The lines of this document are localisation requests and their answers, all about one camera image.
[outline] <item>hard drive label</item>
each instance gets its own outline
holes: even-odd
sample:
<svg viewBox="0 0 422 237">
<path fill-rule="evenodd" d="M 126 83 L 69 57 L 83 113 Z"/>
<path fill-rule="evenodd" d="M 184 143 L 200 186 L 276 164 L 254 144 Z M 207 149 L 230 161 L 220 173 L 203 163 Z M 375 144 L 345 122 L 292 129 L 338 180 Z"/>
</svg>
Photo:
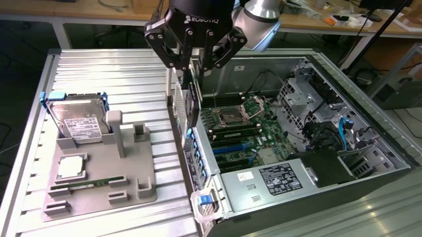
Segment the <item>hard drive label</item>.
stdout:
<svg viewBox="0 0 422 237">
<path fill-rule="evenodd" d="M 302 188 L 302 184 L 288 163 L 259 169 L 259 172 L 272 196 Z"/>
<path fill-rule="evenodd" d="M 75 140 L 102 137 L 102 130 L 96 117 L 71 118 L 65 119 L 64 123 Z"/>
</svg>

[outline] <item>wooden table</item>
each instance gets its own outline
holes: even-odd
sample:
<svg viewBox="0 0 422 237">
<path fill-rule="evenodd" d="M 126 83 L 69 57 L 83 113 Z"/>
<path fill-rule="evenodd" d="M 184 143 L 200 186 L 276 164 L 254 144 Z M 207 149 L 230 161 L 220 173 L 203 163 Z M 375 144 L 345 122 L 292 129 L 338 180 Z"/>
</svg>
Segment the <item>wooden table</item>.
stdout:
<svg viewBox="0 0 422 237">
<path fill-rule="evenodd" d="M 115 5 L 131 5 L 131 0 L 106 0 L 106 2 Z M 342 7 L 349 7 L 350 4 L 349 1 L 343 0 L 330 0 L 329 2 Z M 65 23 L 143 26 L 151 19 L 154 9 L 154 7 L 146 7 L 139 14 L 135 14 L 131 7 L 126 8 L 123 12 L 118 12 L 102 6 L 96 0 L 77 0 L 76 3 L 57 2 L 56 0 L 0 0 L 0 19 L 49 22 L 60 47 L 68 49 L 71 48 L 71 43 L 63 26 Z M 333 14 L 329 10 L 315 9 L 315 11 L 321 13 L 322 17 Z M 377 14 L 383 18 L 383 21 L 374 22 L 370 28 L 362 30 L 359 35 L 363 37 L 345 60 L 342 68 L 350 65 L 389 17 L 379 12 L 377 12 Z M 333 27 L 321 19 L 310 19 L 305 15 L 282 14 L 279 19 L 282 22 L 279 31 L 286 33 L 353 36 L 358 34 L 361 29 L 349 26 Z M 398 25 L 391 23 L 382 37 L 422 39 L 422 34 L 407 32 Z"/>
</svg>

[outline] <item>white sticker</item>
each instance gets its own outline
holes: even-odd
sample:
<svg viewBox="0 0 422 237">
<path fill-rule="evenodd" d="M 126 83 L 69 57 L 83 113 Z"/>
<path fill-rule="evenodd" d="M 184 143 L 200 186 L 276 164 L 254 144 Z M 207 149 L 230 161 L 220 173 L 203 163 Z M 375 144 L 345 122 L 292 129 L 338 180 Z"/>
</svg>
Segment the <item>white sticker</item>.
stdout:
<svg viewBox="0 0 422 237">
<path fill-rule="evenodd" d="M 232 134 L 224 135 L 224 138 L 226 137 L 236 137 L 236 136 L 240 136 L 240 135 L 242 135 L 242 133 L 232 133 Z"/>
<path fill-rule="evenodd" d="M 75 140 L 100 138 L 102 130 L 98 118 L 71 118 L 64 120 L 65 127 Z"/>
<path fill-rule="evenodd" d="M 252 172 L 238 173 L 239 181 L 244 181 L 254 178 Z"/>
<path fill-rule="evenodd" d="M 61 179 L 75 177 L 81 172 L 83 161 L 80 156 L 64 157 L 60 160 L 57 175 Z"/>
<path fill-rule="evenodd" d="M 235 66 L 235 72 L 236 71 L 243 71 L 244 70 L 244 66 Z"/>
</svg>

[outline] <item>barcode sticker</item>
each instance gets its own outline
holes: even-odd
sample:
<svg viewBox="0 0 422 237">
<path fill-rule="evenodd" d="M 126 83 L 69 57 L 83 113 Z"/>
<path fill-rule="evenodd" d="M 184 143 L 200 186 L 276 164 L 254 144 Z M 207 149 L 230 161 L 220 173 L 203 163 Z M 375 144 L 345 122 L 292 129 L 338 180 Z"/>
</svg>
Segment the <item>barcode sticker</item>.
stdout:
<svg viewBox="0 0 422 237">
<path fill-rule="evenodd" d="M 84 140 L 102 137 L 102 130 L 96 117 L 69 118 L 64 120 L 65 127 L 75 140 Z"/>
</svg>

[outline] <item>hard drive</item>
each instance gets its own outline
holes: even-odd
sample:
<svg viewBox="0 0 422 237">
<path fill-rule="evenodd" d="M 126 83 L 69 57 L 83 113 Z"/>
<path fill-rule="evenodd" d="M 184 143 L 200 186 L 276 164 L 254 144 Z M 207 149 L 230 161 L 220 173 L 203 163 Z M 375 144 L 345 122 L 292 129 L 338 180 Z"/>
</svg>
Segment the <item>hard drive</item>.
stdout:
<svg viewBox="0 0 422 237">
<path fill-rule="evenodd" d="M 104 93 L 67 95 L 52 92 L 48 99 L 41 98 L 41 104 L 55 120 L 60 136 L 73 138 L 75 143 L 100 142 L 102 134 L 111 133 L 106 123 L 108 104 Z"/>
</svg>

